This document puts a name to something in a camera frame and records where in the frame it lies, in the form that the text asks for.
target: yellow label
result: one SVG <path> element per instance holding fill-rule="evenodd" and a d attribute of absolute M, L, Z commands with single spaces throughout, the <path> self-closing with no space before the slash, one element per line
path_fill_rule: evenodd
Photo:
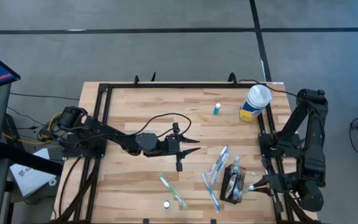
<path fill-rule="evenodd" d="M 240 110 L 240 118 L 244 121 L 253 121 L 255 116 L 252 115 L 251 111 Z"/>

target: concrete floor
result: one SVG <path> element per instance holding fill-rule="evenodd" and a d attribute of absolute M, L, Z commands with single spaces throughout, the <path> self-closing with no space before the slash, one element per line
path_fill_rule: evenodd
<path fill-rule="evenodd" d="M 358 1 L 257 0 L 262 28 L 358 27 Z M 0 30 L 253 27 L 248 0 L 0 0 Z M 358 117 L 358 32 L 263 33 L 273 81 L 287 90 L 323 89 L 327 186 L 318 213 L 358 223 L 358 154 L 349 122 Z M 16 93 L 79 97 L 85 81 L 264 80 L 253 32 L 209 34 L 0 34 L 0 59 L 22 76 Z M 11 96 L 9 106 L 46 121 L 75 101 Z M 290 98 L 291 107 L 295 101 Z M 33 125 L 12 114 L 17 126 Z M 353 134 L 358 148 L 358 131 Z M 47 222 L 52 199 L 17 204 L 13 223 Z"/>

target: wooden table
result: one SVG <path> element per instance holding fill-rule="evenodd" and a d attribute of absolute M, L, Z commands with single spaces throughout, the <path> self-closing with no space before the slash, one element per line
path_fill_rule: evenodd
<path fill-rule="evenodd" d="M 86 109 L 90 115 L 94 110 L 98 85 L 97 82 L 86 82 L 83 86 L 79 107 Z M 267 83 L 267 85 L 277 90 L 285 90 L 283 83 Z M 235 155 L 240 155 L 241 166 L 258 173 L 256 177 L 247 175 L 246 185 L 257 182 L 265 174 L 257 140 L 260 133 L 258 121 L 245 122 L 239 118 L 239 107 L 248 90 L 246 88 L 113 89 L 108 125 L 125 133 L 134 133 L 155 115 L 181 113 L 193 122 L 185 136 L 201 141 L 197 144 L 182 144 L 181 149 L 191 147 L 201 147 L 201 149 L 182 160 L 183 172 L 176 172 L 175 156 L 154 158 L 142 155 L 130 156 L 117 144 L 108 142 L 106 155 L 101 160 L 92 222 L 141 223 L 144 218 L 149 218 L 151 223 L 210 223 L 211 219 L 217 219 L 218 223 L 275 223 L 271 198 L 257 192 L 246 193 L 242 202 L 237 205 L 218 200 L 221 212 L 216 213 L 201 178 L 201 171 L 208 171 L 211 168 L 225 144 L 229 145 L 230 152 L 226 165 L 233 162 Z M 271 106 L 275 126 L 277 130 L 281 130 L 291 111 L 286 94 L 277 92 L 272 94 Z M 216 103 L 222 104 L 222 107 L 218 115 L 213 115 Z M 187 120 L 182 117 L 167 116 L 150 123 L 145 131 L 163 133 L 172 127 L 173 122 L 179 122 L 182 129 L 188 125 Z M 266 130 L 269 130 L 267 122 L 265 125 Z M 65 162 L 58 196 L 74 161 L 75 159 L 69 159 Z M 286 172 L 295 170 L 294 159 L 284 159 L 283 165 Z M 63 211 L 77 194 L 82 168 L 83 159 L 76 165 L 68 179 L 63 196 Z M 160 172 L 189 204 L 186 210 L 161 183 L 158 177 Z M 212 185 L 217 198 L 219 198 L 222 179 L 223 174 L 216 185 Z M 85 195 L 81 218 L 85 218 L 87 200 L 88 195 Z M 169 209 L 163 206 L 166 200 L 171 202 Z M 59 197 L 55 202 L 56 211 L 58 202 Z M 308 214 L 316 219 L 315 213 Z"/>

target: black floor stripe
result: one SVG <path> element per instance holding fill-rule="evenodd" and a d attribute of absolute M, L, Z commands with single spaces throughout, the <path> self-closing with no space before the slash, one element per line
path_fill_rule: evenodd
<path fill-rule="evenodd" d="M 255 32 L 254 28 L 156 28 L 156 29 L 76 29 L 76 30 L 0 30 L 0 34 L 177 34 Z"/>
<path fill-rule="evenodd" d="M 256 33 L 256 39 L 258 41 L 260 59 L 263 61 L 262 66 L 265 73 L 265 81 L 271 82 L 272 76 L 270 75 L 269 63 L 267 61 L 264 38 L 262 37 L 262 33 L 260 30 L 259 17 L 258 17 L 258 12 L 256 10 L 255 0 L 249 0 L 249 3 L 251 6 L 252 18 L 254 20 L 254 25 L 255 25 L 255 33 Z"/>
<path fill-rule="evenodd" d="M 262 28 L 261 32 L 358 32 L 358 27 L 328 28 Z"/>

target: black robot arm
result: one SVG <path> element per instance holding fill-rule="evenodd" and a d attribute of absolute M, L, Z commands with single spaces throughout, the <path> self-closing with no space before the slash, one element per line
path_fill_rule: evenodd
<path fill-rule="evenodd" d="M 176 155 L 177 171 L 183 170 L 181 160 L 187 154 L 200 149 L 197 147 L 181 152 L 181 142 L 196 143 L 199 141 L 185 138 L 180 134 L 178 123 L 172 124 L 173 134 L 166 135 L 165 139 L 160 141 L 154 133 L 125 134 L 107 124 L 103 124 L 92 116 L 88 116 L 88 113 L 83 108 L 74 106 L 64 109 L 57 126 L 61 130 L 73 133 L 78 137 L 78 141 L 74 144 L 60 141 L 64 147 L 97 149 L 101 144 L 101 140 L 108 139 L 119 144 L 123 150 L 133 156 L 140 155 L 142 151 L 146 157 Z"/>
<path fill-rule="evenodd" d="M 261 134 L 260 149 L 265 158 L 294 157 L 296 172 L 264 175 L 254 184 L 257 187 L 269 184 L 279 193 L 298 194 L 298 205 L 312 212 L 321 210 L 324 200 L 319 187 L 325 186 L 325 140 L 324 124 L 328 113 L 328 102 L 323 90 L 299 91 L 296 108 L 284 128 L 277 134 Z M 296 130 L 308 116 L 305 140 L 300 140 Z"/>

